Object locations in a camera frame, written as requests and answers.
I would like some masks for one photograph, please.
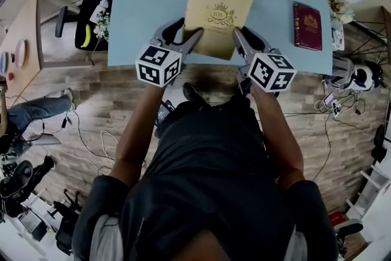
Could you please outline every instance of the red passport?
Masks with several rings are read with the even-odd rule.
[[[322,50],[320,12],[309,6],[293,4],[294,45],[311,50]]]

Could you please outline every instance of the person's arm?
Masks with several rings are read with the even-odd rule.
[[[7,103],[5,102],[5,91],[7,86],[0,87],[0,106],[1,106],[1,123],[0,123],[0,137],[3,136],[7,131],[8,126],[8,112]]]
[[[148,152],[163,93],[164,88],[147,86],[119,140],[110,176],[121,180],[130,188],[140,179],[142,163]]]
[[[304,161],[300,147],[283,116],[273,93],[266,93],[253,84],[251,94],[257,104],[268,153],[275,159],[280,174],[279,186],[287,191],[304,180]]]

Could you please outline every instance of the black t-shirt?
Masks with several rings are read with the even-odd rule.
[[[74,232],[75,257],[89,258],[103,214],[119,217],[125,260],[170,260],[203,229],[231,260],[283,260],[295,226],[308,260],[337,259],[316,184],[297,182],[280,192],[260,131],[222,111],[196,112],[171,125],[132,190],[97,177]]]

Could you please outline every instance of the banana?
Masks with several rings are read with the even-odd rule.
[[[90,41],[91,41],[91,27],[89,24],[86,24],[86,40],[81,45],[81,48],[87,47]]]

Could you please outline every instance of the light blue table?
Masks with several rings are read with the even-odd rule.
[[[294,46],[294,2],[314,7],[321,13],[323,50]],[[160,25],[185,15],[188,0],[113,0],[108,65],[134,64],[141,47],[148,43]],[[332,36],[327,0],[254,0],[246,26],[261,34],[272,47],[279,48],[300,71],[331,74]],[[190,54],[187,64],[243,65],[234,53],[230,61]]]

